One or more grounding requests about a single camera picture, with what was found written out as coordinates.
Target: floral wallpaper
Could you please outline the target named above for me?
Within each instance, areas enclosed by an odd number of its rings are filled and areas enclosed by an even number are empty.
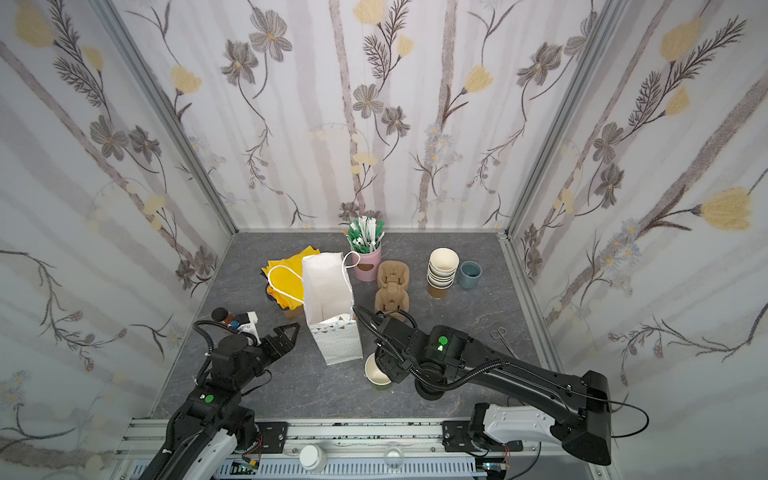
[[[230,236],[87,2],[0,12],[0,470],[101,478]]]
[[[763,476],[767,25],[759,2],[630,2],[514,232],[566,370],[650,414],[622,478]]]
[[[502,229],[602,2],[116,0],[241,229]]]

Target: paper bag handle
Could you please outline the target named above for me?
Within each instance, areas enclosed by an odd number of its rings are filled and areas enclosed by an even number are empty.
[[[299,300],[295,296],[289,295],[289,294],[283,292],[282,290],[279,290],[277,287],[275,287],[272,284],[272,272],[274,272],[278,268],[284,268],[284,269],[288,270],[289,272],[291,272],[293,275],[298,276],[299,280],[303,280],[303,278],[301,278],[301,275],[299,275],[298,273],[294,272],[293,269],[291,269],[290,267],[285,266],[285,265],[275,265],[275,266],[273,266],[270,269],[269,273],[266,275],[266,281],[272,287],[272,290],[278,292],[280,295],[287,296],[288,298],[290,298],[292,300],[295,300],[295,301],[297,301],[297,302],[299,302],[299,303],[301,303],[303,305],[304,304],[304,300]]]
[[[351,253],[354,253],[355,255],[357,255],[357,263],[355,263],[354,265],[349,265],[349,266],[347,266],[347,265],[346,265],[346,258],[347,258],[347,257],[348,257],[348,256],[349,256]],[[347,252],[347,254],[344,256],[344,258],[341,260],[341,264],[344,266],[344,268],[354,268],[354,267],[356,267],[356,266],[358,265],[358,263],[360,263],[360,260],[361,260],[361,259],[362,259],[362,257],[360,256],[360,254],[359,254],[359,253],[357,253],[355,250],[350,250],[349,252]]]

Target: gray table surface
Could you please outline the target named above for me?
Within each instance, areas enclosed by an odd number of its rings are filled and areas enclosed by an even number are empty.
[[[223,306],[230,312],[256,311],[259,334],[264,336],[278,325],[297,321],[303,325],[294,350],[269,367],[269,385],[243,398],[257,418],[392,418],[469,416],[477,402],[504,405],[507,397],[477,385],[464,385],[447,392],[440,400],[422,399],[408,378],[386,391],[378,391],[363,372],[365,358],[376,349],[373,335],[360,327],[363,359],[327,366],[306,328],[304,315],[286,320],[278,305],[266,296],[266,279],[261,268],[268,260],[279,260],[300,252],[308,245],[322,252],[346,252],[349,245],[341,233],[239,233],[220,265],[205,300],[200,318]],[[437,247],[450,247],[462,261],[473,260],[483,268],[479,286],[464,290],[454,285],[446,298],[435,300],[427,294],[426,265]],[[510,273],[495,233],[387,233],[384,260],[400,260],[411,269],[408,288],[410,313],[419,328],[429,332],[443,324],[463,330],[492,348],[504,351],[500,340],[491,339],[492,329],[503,326],[520,359],[538,364],[533,342],[525,324]],[[349,277],[357,303],[373,308],[376,282]],[[214,340],[225,334],[210,327]],[[167,419],[194,387],[193,378],[206,351],[203,339],[192,332],[181,349],[165,390],[152,417]],[[255,379],[256,386],[267,376]],[[510,405],[519,405],[514,399]]]

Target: folded fabric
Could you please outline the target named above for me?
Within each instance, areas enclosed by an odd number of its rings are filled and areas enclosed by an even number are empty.
[[[287,266],[294,272],[296,272],[297,275],[302,276],[302,259],[304,257],[307,257],[309,255],[317,255],[320,253],[320,250],[307,247],[304,250],[302,250],[300,253],[297,253],[296,255],[293,255],[292,257],[282,259],[282,260],[270,260],[267,262],[267,266],[262,268],[261,271],[264,272],[264,275],[268,276],[270,274],[270,271],[277,265],[283,265]],[[278,289],[285,293],[288,293],[291,296],[295,296],[296,298],[303,299],[304,298],[304,286],[301,282],[301,279],[293,275],[291,272],[284,268],[279,268],[275,270],[275,272],[272,274],[272,284]],[[286,309],[289,308],[291,310],[296,309],[297,307],[301,306],[302,304],[290,299],[281,293],[276,292],[272,286],[268,286],[266,288],[266,292],[270,294],[276,301],[277,304],[280,305],[280,308]]]

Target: blue ceramic cup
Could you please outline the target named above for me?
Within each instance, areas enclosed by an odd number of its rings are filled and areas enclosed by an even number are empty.
[[[456,272],[456,281],[459,285],[463,286],[467,290],[471,290],[478,285],[481,275],[482,267],[477,263],[463,262],[458,266],[458,272]]]

